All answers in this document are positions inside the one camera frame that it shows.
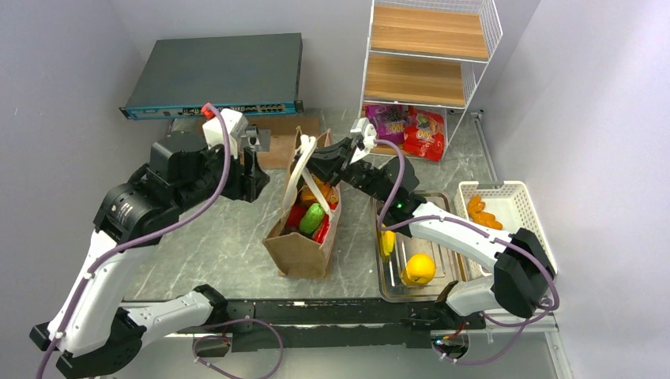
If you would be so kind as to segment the brown burlap grocery bag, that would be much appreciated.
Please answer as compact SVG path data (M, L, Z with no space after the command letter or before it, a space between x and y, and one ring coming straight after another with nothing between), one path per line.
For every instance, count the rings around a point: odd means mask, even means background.
M300 154L330 146L330 132L318 137L296 128L284 176L280 218L262 243L278 275L321 280L329 277L330 258L342 210L339 185L308 171Z

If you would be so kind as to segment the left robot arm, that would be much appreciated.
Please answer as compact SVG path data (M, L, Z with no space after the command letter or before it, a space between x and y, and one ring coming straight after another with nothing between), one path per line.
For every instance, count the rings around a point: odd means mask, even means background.
M107 192L77 281L53 320L32 328L32 342L46 355L59 352L56 366L64 377L89 378L118 372L173 332L221 329L228 300L207 284L146 308L121 303L140 263L184 224L186 212L198 214L221 196L253 202L268 182L251 146L226 152L195 132L153 143L149 161Z

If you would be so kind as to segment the orange snack bag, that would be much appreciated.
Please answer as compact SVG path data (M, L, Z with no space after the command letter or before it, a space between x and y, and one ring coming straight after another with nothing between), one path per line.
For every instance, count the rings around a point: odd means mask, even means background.
M312 188L309 186L309 183L305 182L303 184L303 188L299 193L300 204L305 207L308 207L311 206L312 204L318 203L320 197L323 197L325 201L328 203L329 207L331 209L335 209L340 202L340 197L337 190L333 186L325 184L324 182L316 178L314 175L311 175L311 177L318 191L314 192Z

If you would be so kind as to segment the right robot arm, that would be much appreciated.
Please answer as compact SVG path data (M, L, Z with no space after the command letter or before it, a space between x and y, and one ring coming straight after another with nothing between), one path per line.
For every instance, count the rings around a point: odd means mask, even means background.
M489 272L446 286L435 307L439 324L453 328L473 313L493 309L504 309L529 323L537 310L559 308L555 268L533 231L520 227L506 232L455 216L415 191L418 179L402 152L375 167L360 157L361 147L362 138L346 137L316 148L306 159L306 168L324 183L346 182L381 201L379 229L445 246Z

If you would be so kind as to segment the green leafy vegetable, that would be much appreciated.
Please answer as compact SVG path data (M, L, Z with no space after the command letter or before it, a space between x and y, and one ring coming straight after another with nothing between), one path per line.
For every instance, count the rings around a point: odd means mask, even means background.
M299 231L306 235L312 235L321 225L326 216L326 211L319 203L313 203L299 221Z

